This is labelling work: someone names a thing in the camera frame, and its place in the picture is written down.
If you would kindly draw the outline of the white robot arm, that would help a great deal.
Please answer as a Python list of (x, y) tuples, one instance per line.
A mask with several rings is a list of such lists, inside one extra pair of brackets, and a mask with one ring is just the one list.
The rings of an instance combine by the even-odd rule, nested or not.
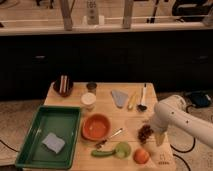
[(213, 148), (213, 124), (186, 112), (186, 101), (172, 95), (154, 105), (149, 124), (154, 134), (163, 135), (169, 125), (175, 125), (202, 143)]

